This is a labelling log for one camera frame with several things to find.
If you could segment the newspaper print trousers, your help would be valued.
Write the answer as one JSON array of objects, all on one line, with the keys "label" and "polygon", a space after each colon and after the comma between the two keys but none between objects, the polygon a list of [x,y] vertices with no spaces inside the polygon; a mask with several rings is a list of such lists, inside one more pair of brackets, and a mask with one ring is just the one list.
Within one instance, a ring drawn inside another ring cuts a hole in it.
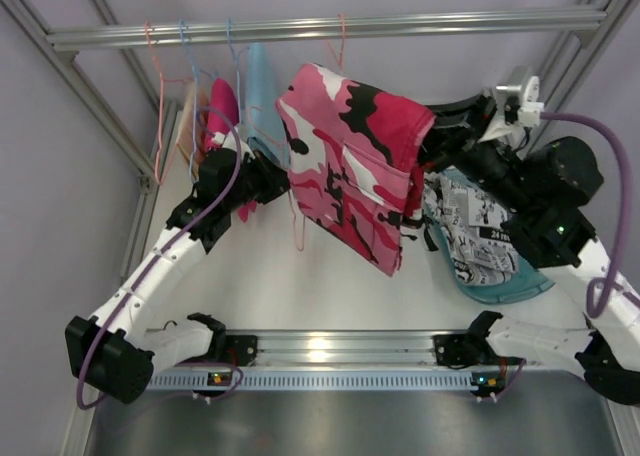
[{"label": "newspaper print trousers", "polygon": [[519,272],[519,256],[502,229],[508,211],[462,173],[425,175],[423,203],[445,238],[460,283],[494,286]]}]

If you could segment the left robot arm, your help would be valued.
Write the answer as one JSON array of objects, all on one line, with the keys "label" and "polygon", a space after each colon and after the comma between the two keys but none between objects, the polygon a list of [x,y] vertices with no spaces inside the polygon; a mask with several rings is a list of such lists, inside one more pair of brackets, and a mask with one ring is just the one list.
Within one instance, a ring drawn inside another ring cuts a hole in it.
[{"label": "left robot arm", "polygon": [[193,313],[165,330],[150,325],[178,283],[230,229],[236,210],[268,204],[288,189],[286,171],[264,156],[234,149],[208,153],[189,196],[129,279],[89,317],[76,316],[66,326],[80,408],[89,406],[82,400],[85,386],[130,404],[164,370],[192,358],[225,361],[226,327],[210,315]]}]

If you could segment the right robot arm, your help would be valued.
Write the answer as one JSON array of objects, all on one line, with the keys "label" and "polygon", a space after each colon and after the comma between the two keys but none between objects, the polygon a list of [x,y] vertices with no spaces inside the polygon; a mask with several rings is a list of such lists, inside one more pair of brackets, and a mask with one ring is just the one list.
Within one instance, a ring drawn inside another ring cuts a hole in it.
[{"label": "right robot arm", "polygon": [[[463,333],[435,340],[437,362],[452,370],[500,359],[538,361],[583,379],[601,396],[639,402],[639,327],[636,293],[617,280],[619,256],[607,256],[581,212],[603,184],[590,147],[575,137],[547,144],[526,158],[489,142],[495,101],[477,96],[435,108],[436,122],[419,159],[430,174],[455,167],[511,210],[503,224],[518,253],[586,309],[583,330],[560,330],[484,311]],[[589,271],[607,258],[605,275]]]}]

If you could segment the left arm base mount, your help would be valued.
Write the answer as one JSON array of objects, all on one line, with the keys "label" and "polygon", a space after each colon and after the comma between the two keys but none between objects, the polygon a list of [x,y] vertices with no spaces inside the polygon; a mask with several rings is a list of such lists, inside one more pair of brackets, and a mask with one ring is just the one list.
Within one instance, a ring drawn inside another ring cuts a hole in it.
[{"label": "left arm base mount", "polygon": [[253,334],[229,334],[215,336],[207,353],[181,362],[181,365],[225,363],[237,367],[251,366],[258,353],[259,338]]}]

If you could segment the pink camouflage trousers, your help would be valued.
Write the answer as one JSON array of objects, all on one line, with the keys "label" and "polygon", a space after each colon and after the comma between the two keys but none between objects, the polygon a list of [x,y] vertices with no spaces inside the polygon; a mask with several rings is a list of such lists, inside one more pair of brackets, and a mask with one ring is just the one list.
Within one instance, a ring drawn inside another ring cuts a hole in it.
[{"label": "pink camouflage trousers", "polygon": [[301,213],[386,275],[401,265],[401,230],[421,223],[426,106],[313,63],[276,108]]}]

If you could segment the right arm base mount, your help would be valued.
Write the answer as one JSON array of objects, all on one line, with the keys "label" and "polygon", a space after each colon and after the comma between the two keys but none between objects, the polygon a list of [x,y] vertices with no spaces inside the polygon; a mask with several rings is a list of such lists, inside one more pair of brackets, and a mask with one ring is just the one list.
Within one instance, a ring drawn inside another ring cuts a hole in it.
[{"label": "right arm base mount", "polygon": [[433,343],[437,363],[453,370],[492,365],[499,359],[485,339],[467,333],[438,335]]}]

